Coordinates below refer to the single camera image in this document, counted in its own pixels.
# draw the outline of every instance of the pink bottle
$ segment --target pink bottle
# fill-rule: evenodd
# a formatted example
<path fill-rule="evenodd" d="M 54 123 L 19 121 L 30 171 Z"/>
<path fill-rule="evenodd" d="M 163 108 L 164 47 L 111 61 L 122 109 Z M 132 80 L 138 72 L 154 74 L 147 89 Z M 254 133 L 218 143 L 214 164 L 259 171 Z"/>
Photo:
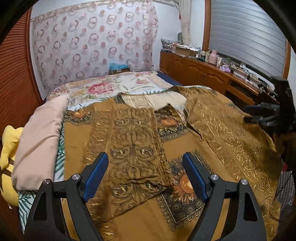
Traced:
<path fill-rule="evenodd" d="M 214 64 L 217 65 L 217 51 L 216 50 L 212 50 L 210 56 L 209 56 L 209 63 L 210 64 Z"/>

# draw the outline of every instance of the pink pillow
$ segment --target pink pillow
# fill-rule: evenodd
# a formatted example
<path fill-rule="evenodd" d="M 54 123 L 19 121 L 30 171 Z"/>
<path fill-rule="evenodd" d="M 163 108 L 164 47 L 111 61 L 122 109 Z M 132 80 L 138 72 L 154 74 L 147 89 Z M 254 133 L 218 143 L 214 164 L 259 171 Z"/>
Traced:
<path fill-rule="evenodd" d="M 17 190 L 38 190 L 44 179 L 53 180 L 68 99 L 69 95 L 61 95 L 47 101 L 35 110 L 25 125 L 11 176 Z"/>

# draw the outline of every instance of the sunflower pattern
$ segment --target sunflower pattern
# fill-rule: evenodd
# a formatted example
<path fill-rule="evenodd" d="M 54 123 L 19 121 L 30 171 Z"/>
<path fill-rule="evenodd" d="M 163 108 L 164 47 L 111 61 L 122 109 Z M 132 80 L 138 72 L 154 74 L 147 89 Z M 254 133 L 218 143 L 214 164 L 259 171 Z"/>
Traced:
<path fill-rule="evenodd" d="M 205 163 L 204 157 L 198 150 L 193 151 L 192 154 L 198 156 Z M 157 201 L 169 227 L 172 228 L 172 231 L 176 231 L 192 220 L 199 218 L 204 203 L 196 197 L 193 191 L 183 168 L 182 156 L 170 162 L 170 170 L 174 175 L 174 185 L 162 192 L 157 197 Z"/>
<path fill-rule="evenodd" d="M 155 111 L 158 132 L 163 142 L 173 140 L 188 132 L 185 123 L 173 106 L 167 106 Z"/>
<path fill-rule="evenodd" d="M 65 115 L 65 121 L 74 125 L 90 124 L 92 121 L 92 110 L 89 107 L 77 111 L 68 110 Z"/>

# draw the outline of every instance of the metal screw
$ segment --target metal screw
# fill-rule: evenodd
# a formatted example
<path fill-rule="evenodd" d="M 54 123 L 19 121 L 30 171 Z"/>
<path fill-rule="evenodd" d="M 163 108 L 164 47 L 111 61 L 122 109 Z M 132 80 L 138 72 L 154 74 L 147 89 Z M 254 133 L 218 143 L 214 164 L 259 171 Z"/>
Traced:
<path fill-rule="evenodd" d="M 242 185 L 247 185 L 248 181 L 246 179 L 241 179 L 241 183 L 242 183 Z"/>
<path fill-rule="evenodd" d="M 50 179 L 48 179 L 48 178 L 45 179 L 45 180 L 43 181 L 43 184 L 44 184 L 44 185 L 47 185 L 47 184 L 49 184 L 49 183 L 50 183 Z"/>
<path fill-rule="evenodd" d="M 80 178 L 80 175 L 79 174 L 74 174 L 73 176 L 72 176 L 72 179 L 73 180 L 78 180 Z"/>
<path fill-rule="evenodd" d="M 216 174 L 212 174 L 212 175 L 211 175 L 211 178 L 212 178 L 214 181 L 216 181 L 216 180 L 219 179 L 219 176 L 216 175 Z"/>

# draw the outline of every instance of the floral bedspread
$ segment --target floral bedspread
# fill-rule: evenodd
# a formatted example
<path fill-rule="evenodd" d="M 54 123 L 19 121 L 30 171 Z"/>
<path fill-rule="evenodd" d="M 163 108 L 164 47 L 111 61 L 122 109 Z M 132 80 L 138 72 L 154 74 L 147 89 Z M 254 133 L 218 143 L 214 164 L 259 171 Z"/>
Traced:
<path fill-rule="evenodd" d="M 157 76 L 157 72 L 124 72 L 105 77 L 81 80 L 59 86 L 48 94 L 52 99 L 62 94 L 69 94 L 68 108 L 82 103 L 97 102 L 116 96 L 120 92 L 134 94 L 151 90 L 167 89 L 172 85 Z"/>

